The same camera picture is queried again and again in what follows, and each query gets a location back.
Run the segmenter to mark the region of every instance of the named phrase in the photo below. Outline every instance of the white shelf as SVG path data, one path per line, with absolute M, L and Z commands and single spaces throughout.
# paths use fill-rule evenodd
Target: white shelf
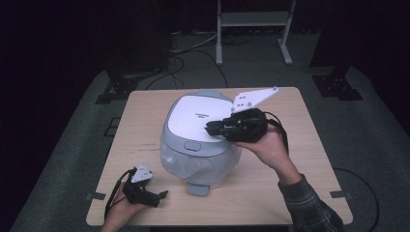
M 284 26 L 288 12 L 222 13 L 220 26 Z
M 292 58 L 286 47 L 287 36 L 289 34 L 290 24 L 292 23 L 293 13 L 297 0 L 291 0 L 289 11 L 287 12 L 241 12 L 241 13 L 223 13 L 221 11 L 220 1 L 218 0 L 218 27 L 217 27 L 217 44 L 216 44 L 216 63 L 221 66 L 222 59 L 222 27 L 237 26 L 284 26 L 282 38 L 278 40 L 280 51 L 286 65 L 292 65 Z

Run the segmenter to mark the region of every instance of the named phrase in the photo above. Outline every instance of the person's arm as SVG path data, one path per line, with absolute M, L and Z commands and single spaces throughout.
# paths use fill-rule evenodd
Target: person's arm
M 142 204 L 131 204 L 123 193 L 124 183 L 118 188 L 118 192 L 112 201 L 111 209 L 102 225 L 102 232 L 114 232 L 120 230 L 139 212 L 148 208 Z
M 343 231 L 338 214 L 319 199 L 288 156 L 278 129 L 269 126 L 256 143 L 236 142 L 249 149 L 278 174 L 278 187 L 292 217 L 295 231 Z

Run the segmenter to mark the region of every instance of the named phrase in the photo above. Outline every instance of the floor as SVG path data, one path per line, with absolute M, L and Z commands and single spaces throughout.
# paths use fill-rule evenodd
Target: floor
M 346 79 L 361 94 L 361 101 L 320 95 L 312 76 L 327 74 L 333 67 L 309 67 L 317 33 L 289 36 L 292 66 L 283 62 L 278 37 L 279 33 L 235 37 L 238 44 L 223 47 L 220 67 L 213 60 L 212 44 L 195 49 L 200 51 L 175 55 L 169 58 L 166 70 L 140 80 L 136 89 L 299 88 L 340 186 L 351 195 L 348 204 L 354 220 L 345 226 L 345 231 L 410 231 L 409 136 L 367 77 L 354 67 Z M 182 49 L 206 38 L 207 35 L 179 35 L 173 48 Z M 91 203 L 87 194 L 97 187 L 115 134 L 111 121 L 121 117 L 126 104 L 126 100 L 115 97 L 98 101 L 107 86 L 109 78 L 102 71 L 84 93 L 12 231 L 99 231 L 85 221 Z M 150 229 L 169 231 L 147 227 L 126 227 L 123 231 Z M 263 229 L 250 227 L 240 231 Z

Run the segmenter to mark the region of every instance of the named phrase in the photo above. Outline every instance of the wooden table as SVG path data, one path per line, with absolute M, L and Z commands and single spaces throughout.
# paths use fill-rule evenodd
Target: wooden table
M 220 89 L 235 98 L 240 92 L 264 88 Z M 190 195 L 187 185 L 161 166 L 160 138 L 166 115 L 178 98 L 196 90 L 135 91 L 130 94 L 115 135 L 96 192 L 106 194 L 94 199 L 87 222 L 102 225 L 104 207 L 115 182 L 128 169 L 145 163 L 154 177 L 147 189 L 154 193 L 169 190 L 158 208 L 145 210 L 130 224 L 168 225 L 269 225 L 291 224 L 276 173 L 253 153 L 243 150 L 241 159 L 220 188 L 206 197 Z M 345 198 L 332 198 L 340 190 L 317 131 L 297 88 L 282 87 L 278 93 L 257 106 L 276 114 L 287 131 L 290 156 L 307 176 L 319 197 L 338 212 L 345 224 L 353 219 Z

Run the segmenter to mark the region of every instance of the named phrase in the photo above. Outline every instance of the shelf leg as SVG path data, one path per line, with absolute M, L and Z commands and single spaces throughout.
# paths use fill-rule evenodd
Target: shelf leg
M 216 46 L 216 62 L 218 66 L 222 65 L 222 44 L 220 41 L 221 37 L 221 22 L 220 22 L 220 14 L 221 14 L 221 9 L 220 9 L 220 0 L 218 0 L 218 25 L 217 25 L 217 46 Z
M 292 24 L 296 1 L 297 0 L 292 0 L 292 3 L 290 4 L 289 12 L 287 14 L 287 19 L 286 19 L 286 25 L 284 26 L 283 37 L 281 39 L 278 39 L 280 51 L 283 55 L 283 59 L 286 65 L 293 65 L 292 58 L 290 58 L 289 51 L 287 50 L 287 47 L 286 47 L 286 41 L 287 41 L 287 36 L 289 35 L 290 25 Z

